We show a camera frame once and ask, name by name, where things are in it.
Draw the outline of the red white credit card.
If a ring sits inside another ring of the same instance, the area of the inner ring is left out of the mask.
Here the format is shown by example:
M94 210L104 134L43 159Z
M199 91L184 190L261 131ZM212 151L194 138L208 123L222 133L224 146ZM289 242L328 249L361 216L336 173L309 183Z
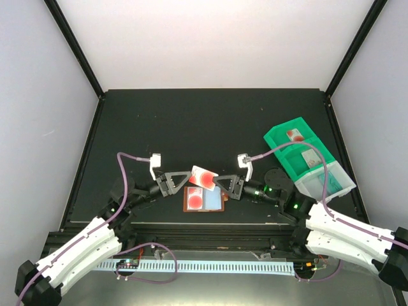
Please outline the red white credit card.
M212 171L194 165L191 170L189 182L208 191L213 191L215 189L213 178L218 176L218 174Z

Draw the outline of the brown leather card holder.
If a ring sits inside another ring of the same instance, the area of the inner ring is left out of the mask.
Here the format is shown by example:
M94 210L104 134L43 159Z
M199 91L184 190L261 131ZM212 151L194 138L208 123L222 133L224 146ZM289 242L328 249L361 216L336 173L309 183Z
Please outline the brown leather card holder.
M184 188L184 202L183 212L223 212L225 209L225 203L229 200L219 187L215 187L213 191L203 189L203 208L201 210L188 210L187 209L187 188Z

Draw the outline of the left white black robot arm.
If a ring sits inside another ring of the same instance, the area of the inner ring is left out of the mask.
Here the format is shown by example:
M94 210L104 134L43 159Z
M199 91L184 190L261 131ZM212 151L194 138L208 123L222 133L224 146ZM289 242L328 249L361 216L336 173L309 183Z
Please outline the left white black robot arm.
M190 177L189 171L166 172L144 189L125 178L108 205L80 233L37 263L27 260L20 265L17 304L59 305L69 286L102 261L120 252L131 254L137 245L131 228L136 207L177 194Z

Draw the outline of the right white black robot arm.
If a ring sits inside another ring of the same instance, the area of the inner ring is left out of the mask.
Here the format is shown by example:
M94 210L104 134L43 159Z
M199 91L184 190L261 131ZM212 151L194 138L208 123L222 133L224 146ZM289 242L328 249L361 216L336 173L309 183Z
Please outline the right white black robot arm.
M325 255L362 266L387 285L407 291L407 229L395 231L367 224L300 193L280 168L263 183L240 175L223 175L213 183L232 200L243 197L278 207L278 215L294 227L290 251L298 257Z

